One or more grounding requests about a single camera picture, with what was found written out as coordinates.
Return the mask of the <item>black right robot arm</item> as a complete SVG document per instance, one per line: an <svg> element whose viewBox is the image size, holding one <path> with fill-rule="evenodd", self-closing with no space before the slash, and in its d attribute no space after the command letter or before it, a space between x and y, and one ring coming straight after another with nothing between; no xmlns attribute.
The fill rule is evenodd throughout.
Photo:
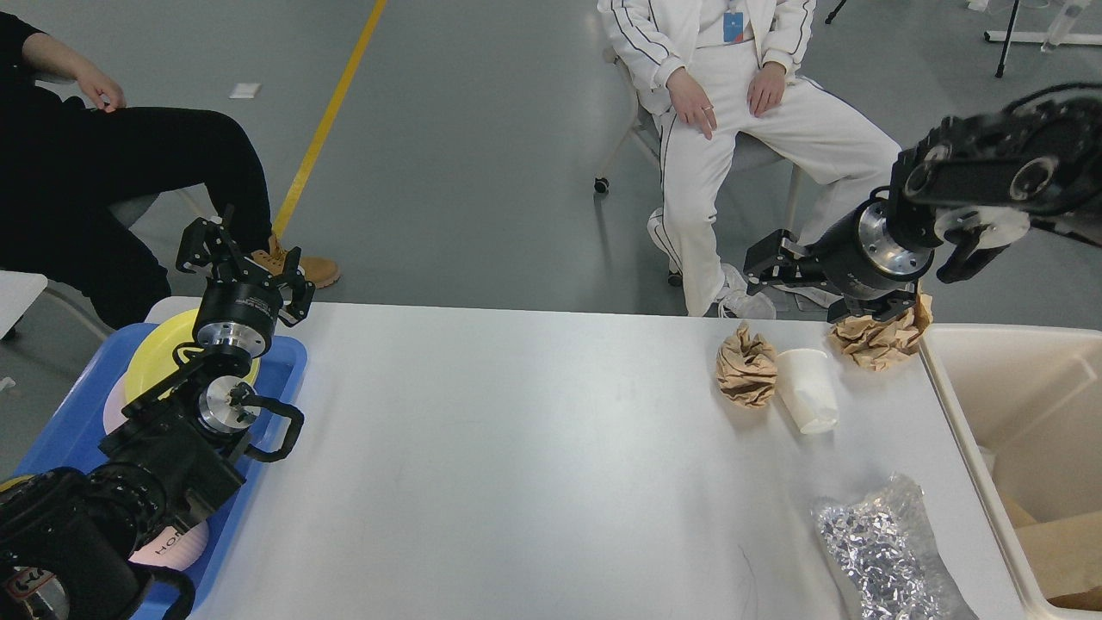
<svg viewBox="0 0 1102 620"><path fill-rule="evenodd" d="M1099 214L1098 83L1042 88L992 115L948 116L906 149L889 182L813 244L777 229L746 254L748 293L786 285L839 296L827 318L887 322L912 309L934 250L941 282L968 280L1038 217Z"/></svg>

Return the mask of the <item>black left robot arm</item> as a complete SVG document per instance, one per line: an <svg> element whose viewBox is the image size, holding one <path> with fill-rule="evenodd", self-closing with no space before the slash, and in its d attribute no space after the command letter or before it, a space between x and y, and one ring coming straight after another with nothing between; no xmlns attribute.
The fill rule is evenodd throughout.
<svg viewBox="0 0 1102 620"><path fill-rule="evenodd" d="M176 267L207 279L190 341L174 350L172 373L125 405L123 424L99 443L106 463L3 485L4 619L130 619L158 581L177 592L163 616L185 619L194 581L133 553L231 501L245 485L238 459L279 463L298 443L303 413L259 395L245 376L278 323L307 316L315 287L300 248L273 274L224 224L199 217L182 235Z"/></svg>

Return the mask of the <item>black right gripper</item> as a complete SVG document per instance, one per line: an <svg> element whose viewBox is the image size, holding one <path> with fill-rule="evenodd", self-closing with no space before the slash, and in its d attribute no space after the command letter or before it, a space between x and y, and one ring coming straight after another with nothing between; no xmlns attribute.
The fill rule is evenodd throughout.
<svg viewBox="0 0 1102 620"><path fill-rule="evenodd" d="M832 286L844 297L829 307L829 322L871 317L899 318L916 306L917 291L903 290L932 267L933 250L908 250L888 230L887 202L866 202L832 225L811 246L797 244L787 229L776 229L745 255L747 293L767 286L818 289Z"/></svg>

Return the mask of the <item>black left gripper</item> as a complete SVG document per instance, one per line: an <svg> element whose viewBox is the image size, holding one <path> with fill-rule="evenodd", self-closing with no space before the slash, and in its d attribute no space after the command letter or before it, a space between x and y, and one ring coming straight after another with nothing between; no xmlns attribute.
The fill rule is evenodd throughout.
<svg viewBox="0 0 1102 620"><path fill-rule="evenodd" d="M208 279L193 326L194 341L204 348L231 345L262 357L270 349L276 319L288 328L304 320L316 287L300 267L299 247L288 252L282 270L273 276L281 295L252 285L256 267L226 228L234 214L228 205L217 219L197 217L190 222L181 237L176 269Z"/></svg>

